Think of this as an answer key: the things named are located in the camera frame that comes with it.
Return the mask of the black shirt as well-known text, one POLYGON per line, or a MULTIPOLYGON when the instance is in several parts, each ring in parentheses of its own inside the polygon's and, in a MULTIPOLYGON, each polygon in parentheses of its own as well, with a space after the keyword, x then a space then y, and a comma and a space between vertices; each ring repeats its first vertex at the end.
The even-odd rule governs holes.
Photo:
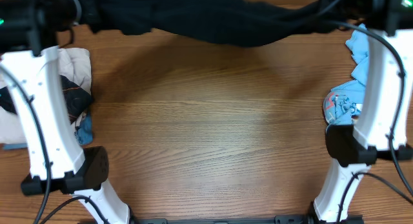
POLYGON ((329 34, 343 21, 331 10, 319 16, 323 3, 287 9, 246 0, 78 0, 80 24, 93 33, 119 30, 138 36, 160 29, 213 44, 264 46, 291 35, 329 34))

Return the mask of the light blue shirt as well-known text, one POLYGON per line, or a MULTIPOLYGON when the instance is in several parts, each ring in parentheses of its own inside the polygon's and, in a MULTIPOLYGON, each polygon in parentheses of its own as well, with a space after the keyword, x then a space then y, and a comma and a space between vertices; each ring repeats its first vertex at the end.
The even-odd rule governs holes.
POLYGON ((324 117, 328 125, 351 125, 361 113, 367 85, 369 66, 368 36, 357 30, 346 41, 356 63, 351 81, 330 90, 323 102, 324 117))

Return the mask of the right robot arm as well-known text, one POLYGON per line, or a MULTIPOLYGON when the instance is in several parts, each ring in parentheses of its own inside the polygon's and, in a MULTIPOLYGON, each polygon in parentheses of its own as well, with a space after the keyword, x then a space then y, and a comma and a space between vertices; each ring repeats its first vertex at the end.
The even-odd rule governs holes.
POLYGON ((348 207, 363 177, 378 159, 412 159, 407 143, 407 116, 412 95, 412 0, 319 0, 322 22, 354 28, 368 36, 370 59, 362 111, 353 125, 327 128, 332 159, 321 192, 312 204, 309 223, 361 223, 348 207))

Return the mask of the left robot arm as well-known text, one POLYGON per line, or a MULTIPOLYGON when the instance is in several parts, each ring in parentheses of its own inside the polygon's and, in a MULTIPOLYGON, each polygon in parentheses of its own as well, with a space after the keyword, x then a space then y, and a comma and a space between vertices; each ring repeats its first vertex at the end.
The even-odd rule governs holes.
POLYGON ((78 0, 1 0, 1 75, 30 159, 21 191, 48 198, 58 190, 80 201, 98 223, 131 223, 130 207, 109 182, 106 150, 82 148, 68 117, 56 34, 81 16, 78 0))

